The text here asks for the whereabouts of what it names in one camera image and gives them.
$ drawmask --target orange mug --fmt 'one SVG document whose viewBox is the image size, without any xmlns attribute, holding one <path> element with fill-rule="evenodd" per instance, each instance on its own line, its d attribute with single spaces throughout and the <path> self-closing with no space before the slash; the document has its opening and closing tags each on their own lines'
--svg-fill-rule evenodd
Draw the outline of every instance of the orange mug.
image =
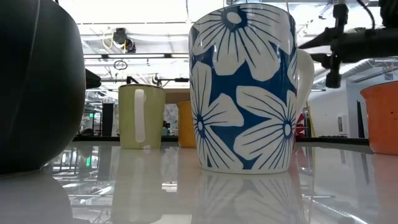
<svg viewBox="0 0 398 224">
<path fill-rule="evenodd" d="M 361 91 L 368 111 L 369 143 L 373 152 L 398 155 L 398 82 L 383 83 Z"/>
<path fill-rule="evenodd" d="M 180 147 L 196 148 L 195 133 L 193 132 L 191 101 L 179 101 L 177 103 L 177 106 L 178 144 L 180 145 Z"/>
</svg>

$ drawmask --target mug handle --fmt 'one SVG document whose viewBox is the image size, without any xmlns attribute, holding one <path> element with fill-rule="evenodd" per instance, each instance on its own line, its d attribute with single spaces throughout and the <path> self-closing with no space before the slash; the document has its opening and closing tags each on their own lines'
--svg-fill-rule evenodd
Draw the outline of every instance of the mug handle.
<svg viewBox="0 0 398 224">
<path fill-rule="evenodd" d="M 145 91 L 136 90 L 134 93 L 134 123 L 136 126 L 136 141 L 145 141 L 145 117 L 144 117 Z"/>
<path fill-rule="evenodd" d="M 300 79 L 297 85 L 296 121 L 304 108 L 313 85 L 315 67 L 311 55 L 302 49 L 297 49 L 297 71 Z"/>
</svg>

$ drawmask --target mug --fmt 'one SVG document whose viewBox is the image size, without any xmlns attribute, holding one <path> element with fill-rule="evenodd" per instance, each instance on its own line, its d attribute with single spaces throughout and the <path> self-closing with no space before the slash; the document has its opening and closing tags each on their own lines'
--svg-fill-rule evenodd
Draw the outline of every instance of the mug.
<svg viewBox="0 0 398 224">
<path fill-rule="evenodd" d="M 202 168 L 286 171 L 315 74 L 311 56 L 297 48 L 293 17 L 267 4 L 229 6 L 194 23 L 189 46 Z"/>
<path fill-rule="evenodd" d="M 143 84 L 119 87 L 120 145 L 126 149 L 160 149 L 165 90 Z"/>
<path fill-rule="evenodd" d="M 178 145 L 185 148 L 195 148 L 193 133 L 191 103 L 189 100 L 177 102 L 178 106 Z"/>
<path fill-rule="evenodd" d="M 398 155 L 398 82 L 387 82 L 361 90 L 368 112 L 369 145 L 373 152 Z"/>
</svg>

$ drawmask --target floral mug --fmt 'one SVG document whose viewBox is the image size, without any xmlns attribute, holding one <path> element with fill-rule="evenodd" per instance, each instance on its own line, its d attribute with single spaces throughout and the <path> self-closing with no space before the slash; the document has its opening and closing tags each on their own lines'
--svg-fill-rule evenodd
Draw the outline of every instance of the floral mug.
<svg viewBox="0 0 398 224">
<path fill-rule="evenodd" d="M 313 60 L 297 48 L 294 18 L 267 4 L 211 12 L 189 35 L 193 128 L 202 168 L 286 171 Z"/>
</svg>

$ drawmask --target glossy countertop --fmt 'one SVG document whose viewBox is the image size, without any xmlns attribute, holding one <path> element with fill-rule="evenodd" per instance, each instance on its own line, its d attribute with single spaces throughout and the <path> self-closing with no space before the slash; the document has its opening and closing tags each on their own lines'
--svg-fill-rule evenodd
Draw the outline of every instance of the glossy countertop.
<svg viewBox="0 0 398 224">
<path fill-rule="evenodd" d="M 398 156 L 297 143 L 288 172 L 201 170 L 196 150 L 73 142 L 41 171 L 0 177 L 0 224 L 397 223 Z"/>
</svg>

